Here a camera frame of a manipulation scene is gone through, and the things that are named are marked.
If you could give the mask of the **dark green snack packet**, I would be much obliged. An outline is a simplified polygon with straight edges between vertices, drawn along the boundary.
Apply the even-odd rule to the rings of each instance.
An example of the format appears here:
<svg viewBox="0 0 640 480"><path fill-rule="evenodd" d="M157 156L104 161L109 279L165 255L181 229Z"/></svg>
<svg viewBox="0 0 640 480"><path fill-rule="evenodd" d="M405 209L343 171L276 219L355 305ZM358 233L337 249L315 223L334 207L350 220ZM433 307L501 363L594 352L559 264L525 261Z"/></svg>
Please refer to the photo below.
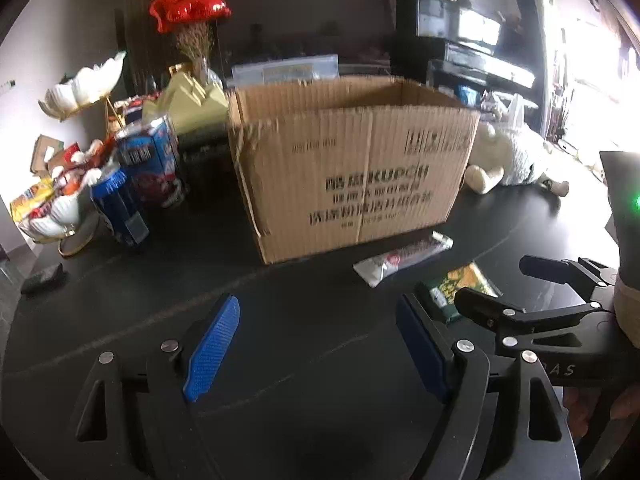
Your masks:
<svg viewBox="0 0 640 480"><path fill-rule="evenodd" d="M502 295L501 290L480 270L475 261L448 271L439 280L420 282L414 293L433 320L450 325L462 319L454 305L454 297L462 288L474 289L493 297Z"/></svg>

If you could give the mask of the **grey beige snack packet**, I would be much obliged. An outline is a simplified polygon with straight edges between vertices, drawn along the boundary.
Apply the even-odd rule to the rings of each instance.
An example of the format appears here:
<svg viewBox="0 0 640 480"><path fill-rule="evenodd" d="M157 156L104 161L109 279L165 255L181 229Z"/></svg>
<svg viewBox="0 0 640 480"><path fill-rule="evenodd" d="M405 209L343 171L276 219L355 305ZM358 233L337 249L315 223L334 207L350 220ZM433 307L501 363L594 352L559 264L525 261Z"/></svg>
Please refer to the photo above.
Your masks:
<svg viewBox="0 0 640 480"><path fill-rule="evenodd" d="M430 260L451 249L452 246L454 246L452 238L433 231L423 240L361 260L352 268L371 288L375 288L393 274Z"/></svg>

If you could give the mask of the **white plush sheep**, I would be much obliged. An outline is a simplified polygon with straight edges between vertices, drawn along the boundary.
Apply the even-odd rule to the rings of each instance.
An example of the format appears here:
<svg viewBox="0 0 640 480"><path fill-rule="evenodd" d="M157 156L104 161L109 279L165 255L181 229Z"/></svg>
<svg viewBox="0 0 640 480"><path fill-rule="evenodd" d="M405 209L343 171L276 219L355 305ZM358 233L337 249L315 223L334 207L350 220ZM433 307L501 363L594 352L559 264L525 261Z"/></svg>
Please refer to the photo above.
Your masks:
<svg viewBox="0 0 640 480"><path fill-rule="evenodd" d="M548 175L552 153L551 145L528 125L496 128L489 122L480 122L463 183L480 195L499 185L536 184L555 196L565 197L570 184Z"/></svg>

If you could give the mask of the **black remote control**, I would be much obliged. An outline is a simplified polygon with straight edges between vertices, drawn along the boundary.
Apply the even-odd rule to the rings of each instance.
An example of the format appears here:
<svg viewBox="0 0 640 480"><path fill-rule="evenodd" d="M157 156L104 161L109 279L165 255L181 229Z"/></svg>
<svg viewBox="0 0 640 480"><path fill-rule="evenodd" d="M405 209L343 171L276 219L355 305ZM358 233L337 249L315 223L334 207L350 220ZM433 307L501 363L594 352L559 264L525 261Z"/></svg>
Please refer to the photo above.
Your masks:
<svg viewBox="0 0 640 480"><path fill-rule="evenodd" d="M47 268L33 273L29 278L23 282L21 287L22 295L32 295L40 290L51 288L57 285L64 278L64 268L62 263L58 263L55 266L48 266Z"/></svg>

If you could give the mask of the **blue soda can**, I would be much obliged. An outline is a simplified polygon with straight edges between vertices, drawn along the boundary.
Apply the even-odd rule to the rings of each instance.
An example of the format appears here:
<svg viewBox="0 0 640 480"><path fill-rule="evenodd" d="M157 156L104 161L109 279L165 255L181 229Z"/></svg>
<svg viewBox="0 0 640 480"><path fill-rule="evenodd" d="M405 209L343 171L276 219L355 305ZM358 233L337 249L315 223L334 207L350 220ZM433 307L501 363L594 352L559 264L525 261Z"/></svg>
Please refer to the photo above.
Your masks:
<svg viewBox="0 0 640 480"><path fill-rule="evenodd" d="M142 218L130 180L119 164L105 166L102 176L90 188L91 199L119 243L142 244L149 228Z"/></svg>

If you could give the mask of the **blue snack carton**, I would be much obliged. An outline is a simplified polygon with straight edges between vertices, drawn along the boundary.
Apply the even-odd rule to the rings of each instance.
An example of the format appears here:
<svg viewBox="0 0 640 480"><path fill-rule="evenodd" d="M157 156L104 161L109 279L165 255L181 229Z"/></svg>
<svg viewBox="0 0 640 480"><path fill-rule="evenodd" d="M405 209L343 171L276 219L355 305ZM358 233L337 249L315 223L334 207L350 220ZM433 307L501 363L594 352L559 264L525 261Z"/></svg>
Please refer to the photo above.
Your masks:
<svg viewBox="0 0 640 480"><path fill-rule="evenodd" d="M177 143L167 115L126 125L115 142L120 166L142 204L171 208L183 201Z"/></svg>

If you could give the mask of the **brown cardboard box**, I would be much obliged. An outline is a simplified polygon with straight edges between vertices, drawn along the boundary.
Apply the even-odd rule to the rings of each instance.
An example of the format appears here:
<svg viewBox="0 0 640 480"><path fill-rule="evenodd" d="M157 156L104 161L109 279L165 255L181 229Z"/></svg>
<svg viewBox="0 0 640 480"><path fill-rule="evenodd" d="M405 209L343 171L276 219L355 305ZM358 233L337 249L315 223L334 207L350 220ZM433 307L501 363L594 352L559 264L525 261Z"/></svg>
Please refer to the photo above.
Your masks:
<svg viewBox="0 0 640 480"><path fill-rule="evenodd" d="M229 144L264 263L445 222L480 115L381 76L239 88Z"/></svg>

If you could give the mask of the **yellow mountain-shaped ornament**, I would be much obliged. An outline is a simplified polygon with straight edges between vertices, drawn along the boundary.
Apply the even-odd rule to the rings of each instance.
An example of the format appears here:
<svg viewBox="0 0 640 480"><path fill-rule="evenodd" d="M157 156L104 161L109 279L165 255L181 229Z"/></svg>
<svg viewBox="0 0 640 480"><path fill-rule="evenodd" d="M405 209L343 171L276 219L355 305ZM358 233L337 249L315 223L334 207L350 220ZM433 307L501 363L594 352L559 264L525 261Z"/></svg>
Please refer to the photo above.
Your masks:
<svg viewBox="0 0 640 480"><path fill-rule="evenodd" d="M142 119L167 116L174 133L180 136L224 124L228 111L228 98L218 84L203 87L194 77L178 72L155 100L143 102Z"/></svg>

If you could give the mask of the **small cardboard box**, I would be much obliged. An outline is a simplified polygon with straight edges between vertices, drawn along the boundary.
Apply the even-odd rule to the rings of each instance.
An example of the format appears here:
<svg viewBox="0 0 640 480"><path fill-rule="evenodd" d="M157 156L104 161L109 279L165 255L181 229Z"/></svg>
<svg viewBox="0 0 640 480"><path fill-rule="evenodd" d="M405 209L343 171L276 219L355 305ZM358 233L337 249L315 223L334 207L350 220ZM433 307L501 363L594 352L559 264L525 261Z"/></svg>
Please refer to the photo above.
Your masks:
<svg viewBox="0 0 640 480"><path fill-rule="evenodd" d="M58 152L62 151L64 143L50 136L38 136L32 150L32 161L29 170L35 176L47 174L47 163Z"/></svg>

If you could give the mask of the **black piano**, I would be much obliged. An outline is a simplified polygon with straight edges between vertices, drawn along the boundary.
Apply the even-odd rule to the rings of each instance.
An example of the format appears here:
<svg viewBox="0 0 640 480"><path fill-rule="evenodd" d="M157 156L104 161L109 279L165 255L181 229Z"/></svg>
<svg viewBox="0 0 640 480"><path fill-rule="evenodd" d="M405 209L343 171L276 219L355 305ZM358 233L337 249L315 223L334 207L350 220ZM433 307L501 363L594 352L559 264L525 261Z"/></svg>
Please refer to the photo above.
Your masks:
<svg viewBox="0 0 640 480"><path fill-rule="evenodd" d="M544 100L544 43L538 24L510 21L451 0L395 0L396 73L425 82L443 70L480 88L518 92L534 110Z"/></svg>

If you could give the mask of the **two-tier white shell tray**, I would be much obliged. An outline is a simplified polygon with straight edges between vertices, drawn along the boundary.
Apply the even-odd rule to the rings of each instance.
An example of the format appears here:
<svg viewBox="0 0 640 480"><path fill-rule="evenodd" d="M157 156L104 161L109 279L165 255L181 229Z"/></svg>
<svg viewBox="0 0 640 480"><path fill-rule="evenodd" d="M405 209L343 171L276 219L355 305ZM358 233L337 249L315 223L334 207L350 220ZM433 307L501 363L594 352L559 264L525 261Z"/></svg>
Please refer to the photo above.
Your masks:
<svg viewBox="0 0 640 480"><path fill-rule="evenodd" d="M111 94L122 76L126 56L119 51L101 64L81 68L72 78L49 88L38 101L39 107L61 124L97 105L114 113ZM102 176L112 141L107 133L85 150L76 143L64 144L47 163L48 173L37 176L38 181L10 203L17 229L35 244L57 244L64 258L83 250L100 223L90 188Z"/></svg>

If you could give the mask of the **dried flower bouquet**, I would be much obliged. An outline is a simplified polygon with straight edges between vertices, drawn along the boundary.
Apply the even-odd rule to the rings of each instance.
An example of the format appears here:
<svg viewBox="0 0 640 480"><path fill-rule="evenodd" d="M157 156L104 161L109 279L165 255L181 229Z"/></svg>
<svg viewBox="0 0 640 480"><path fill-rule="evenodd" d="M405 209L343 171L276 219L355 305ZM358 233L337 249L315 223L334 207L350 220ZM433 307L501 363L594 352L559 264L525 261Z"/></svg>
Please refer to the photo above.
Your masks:
<svg viewBox="0 0 640 480"><path fill-rule="evenodd" d="M209 24L198 22L180 25L175 32L175 43L178 50L191 61L194 77L204 87L213 84L215 76L209 64L213 39Z"/></svg>

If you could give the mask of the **black television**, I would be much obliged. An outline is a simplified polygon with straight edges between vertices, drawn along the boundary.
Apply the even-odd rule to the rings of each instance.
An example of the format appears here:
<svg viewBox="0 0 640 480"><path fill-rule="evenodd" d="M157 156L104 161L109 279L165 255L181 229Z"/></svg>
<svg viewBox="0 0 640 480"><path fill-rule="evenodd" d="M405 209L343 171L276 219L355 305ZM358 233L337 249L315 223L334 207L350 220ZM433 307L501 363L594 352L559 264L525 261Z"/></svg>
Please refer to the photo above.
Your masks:
<svg viewBox="0 0 640 480"><path fill-rule="evenodd" d="M390 69L395 0L226 0L214 60L235 65L335 54L352 72Z"/></svg>

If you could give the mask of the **red heart balloons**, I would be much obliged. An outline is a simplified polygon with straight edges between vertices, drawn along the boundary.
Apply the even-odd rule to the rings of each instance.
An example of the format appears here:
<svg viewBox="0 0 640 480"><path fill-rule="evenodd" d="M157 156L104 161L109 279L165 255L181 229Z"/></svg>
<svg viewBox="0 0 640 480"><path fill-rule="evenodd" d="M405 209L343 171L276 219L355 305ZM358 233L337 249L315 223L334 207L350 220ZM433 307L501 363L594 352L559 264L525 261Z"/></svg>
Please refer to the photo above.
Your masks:
<svg viewBox="0 0 640 480"><path fill-rule="evenodd" d="M160 34L173 32L179 26L195 25L230 18L226 0L153 0L149 14Z"/></svg>

